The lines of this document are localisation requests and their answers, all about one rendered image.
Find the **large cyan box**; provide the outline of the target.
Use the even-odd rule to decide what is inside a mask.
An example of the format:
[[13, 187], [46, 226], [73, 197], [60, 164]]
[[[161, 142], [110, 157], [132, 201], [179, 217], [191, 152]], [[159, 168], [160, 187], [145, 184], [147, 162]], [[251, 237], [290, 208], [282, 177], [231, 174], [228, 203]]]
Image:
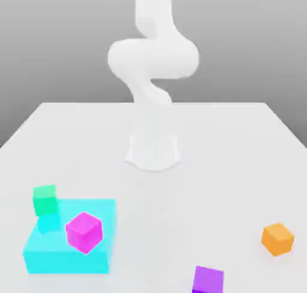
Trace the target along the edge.
[[[65, 225], [79, 213], [87, 212], [103, 223], [103, 240], [87, 255], [67, 242]], [[41, 234], [37, 223], [23, 249], [28, 273], [32, 274], [107, 274], [116, 232], [114, 199], [58, 199], [59, 231]]]

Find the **small cyan cube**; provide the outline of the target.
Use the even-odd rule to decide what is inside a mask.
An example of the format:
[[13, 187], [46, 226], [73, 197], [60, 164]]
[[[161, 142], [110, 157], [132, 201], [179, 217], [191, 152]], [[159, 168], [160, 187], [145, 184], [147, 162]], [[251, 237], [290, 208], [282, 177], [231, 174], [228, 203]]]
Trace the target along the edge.
[[39, 216], [37, 220], [37, 227], [41, 234], [59, 231], [61, 227], [59, 214], [56, 213]]

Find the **small purple cube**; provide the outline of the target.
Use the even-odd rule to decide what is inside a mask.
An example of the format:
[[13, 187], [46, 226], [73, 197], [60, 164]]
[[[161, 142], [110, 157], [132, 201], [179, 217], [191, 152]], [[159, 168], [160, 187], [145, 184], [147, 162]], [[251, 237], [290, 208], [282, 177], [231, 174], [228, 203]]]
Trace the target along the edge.
[[224, 293], [224, 272], [196, 266], [192, 293]]

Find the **small green cube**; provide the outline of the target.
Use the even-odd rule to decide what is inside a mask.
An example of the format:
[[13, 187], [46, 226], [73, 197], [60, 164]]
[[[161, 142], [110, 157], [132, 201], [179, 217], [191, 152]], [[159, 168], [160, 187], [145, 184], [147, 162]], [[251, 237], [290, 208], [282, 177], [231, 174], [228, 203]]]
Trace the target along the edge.
[[44, 185], [35, 187], [32, 201], [36, 216], [56, 214], [58, 212], [56, 186]]

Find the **small orange cube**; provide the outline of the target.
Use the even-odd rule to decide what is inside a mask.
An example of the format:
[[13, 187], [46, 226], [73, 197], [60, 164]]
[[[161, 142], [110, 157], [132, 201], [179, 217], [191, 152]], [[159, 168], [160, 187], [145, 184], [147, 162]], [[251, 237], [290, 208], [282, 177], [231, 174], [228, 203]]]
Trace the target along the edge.
[[273, 256], [280, 256], [291, 251], [294, 235], [282, 223], [275, 223], [264, 227], [261, 243]]

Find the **small magenta cube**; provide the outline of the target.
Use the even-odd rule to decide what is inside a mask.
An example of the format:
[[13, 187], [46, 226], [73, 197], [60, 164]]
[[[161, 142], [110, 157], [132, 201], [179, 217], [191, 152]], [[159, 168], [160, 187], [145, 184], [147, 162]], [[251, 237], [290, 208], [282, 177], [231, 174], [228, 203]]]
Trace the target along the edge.
[[85, 255], [103, 240], [102, 220], [87, 212], [69, 221], [65, 231], [68, 244]]

